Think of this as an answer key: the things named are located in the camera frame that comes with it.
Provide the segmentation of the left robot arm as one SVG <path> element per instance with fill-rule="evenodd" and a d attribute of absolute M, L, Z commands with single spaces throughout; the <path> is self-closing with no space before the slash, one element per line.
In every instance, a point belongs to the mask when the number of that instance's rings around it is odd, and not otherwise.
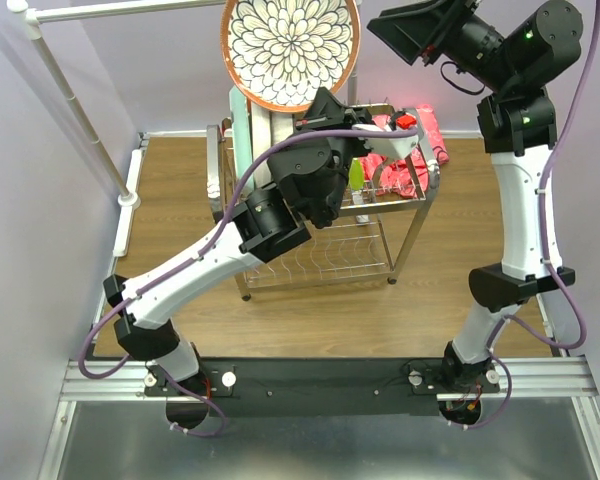
<path fill-rule="evenodd" d="M 126 358 L 157 363 L 177 393 L 194 393 L 204 380 L 201 359 L 177 332 L 173 315 L 225 279 L 307 242 L 308 223 L 331 225 L 354 158 L 373 152 L 374 141 L 396 136 L 375 125 L 367 110 L 319 89 L 295 131 L 253 162 L 254 168 L 268 166 L 269 183 L 245 198 L 238 183 L 220 220 L 200 240 L 144 274 L 105 280 Z"/>

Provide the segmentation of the flower plate brown rim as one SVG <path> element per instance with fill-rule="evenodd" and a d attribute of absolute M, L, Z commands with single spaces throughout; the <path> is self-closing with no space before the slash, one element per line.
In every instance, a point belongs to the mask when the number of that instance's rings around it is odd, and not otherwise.
<path fill-rule="evenodd" d="M 354 1 L 228 1 L 222 58 L 234 85 L 265 109 L 298 113 L 324 87 L 338 92 L 360 48 Z"/>
<path fill-rule="evenodd" d="M 271 112 L 270 133 L 273 145 L 287 139 L 294 133 L 294 115 L 292 113 Z"/>

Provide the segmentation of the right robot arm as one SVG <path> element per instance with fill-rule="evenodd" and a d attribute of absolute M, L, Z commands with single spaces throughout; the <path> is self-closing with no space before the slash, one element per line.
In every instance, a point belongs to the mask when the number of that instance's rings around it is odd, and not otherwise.
<path fill-rule="evenodd" d="M 454 392 L 487 372 L 502 325 L 523 304 L 575 281 L 556 242 L 550 162 L 558 131 L 547 85 L 579 59 L 582 16 L 569 2 L 547 1 L 502 35 L 476 9 L 473 1 L 428 1 L 385 10 L 368 24 L 405 62 L 446 57 L 489 90 L 478 123 L 498 180 L 504 249 L 499 263 L 469 274 L 474 302 L 439 370 Z"/>

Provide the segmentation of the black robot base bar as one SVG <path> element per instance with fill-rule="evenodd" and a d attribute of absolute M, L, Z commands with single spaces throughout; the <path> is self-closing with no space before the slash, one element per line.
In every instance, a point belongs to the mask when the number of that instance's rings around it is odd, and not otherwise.
<path fill-rule="evenodd" d="M 454 377 L 440 358 L 205 358 L 197 375 L 170 383 L 159 367 L 151 397 L 167 399 L 170 420 L 200 418 L 186 392 L 206 395 L 211 414 L 239 417 L 357 415 L 475 416 L 481 394 L 499 392 L 490 362 Z"/>

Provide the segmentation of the lime green plate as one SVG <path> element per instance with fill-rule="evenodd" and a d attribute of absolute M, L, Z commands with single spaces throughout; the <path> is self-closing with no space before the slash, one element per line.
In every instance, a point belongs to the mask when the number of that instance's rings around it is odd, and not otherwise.
<path fill-rule="evenodd" d="M 349 170 L 349 187 L 352 192 L 362 191 L 365 186 L 365 172 L 360 160 L 354 158 Z"/>

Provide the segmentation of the mint rectangular plate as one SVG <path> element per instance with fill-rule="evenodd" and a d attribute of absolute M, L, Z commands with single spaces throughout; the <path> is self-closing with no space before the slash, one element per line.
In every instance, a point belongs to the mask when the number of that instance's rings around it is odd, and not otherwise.
<path fill-rule="evenodd" d="M 234 86 L 229 92 L 229 104 L 232 121 L 232 139 L 235 173 L 241 180 L 252 165 L 253 152 L 249 120 L 248 99 Z"/>

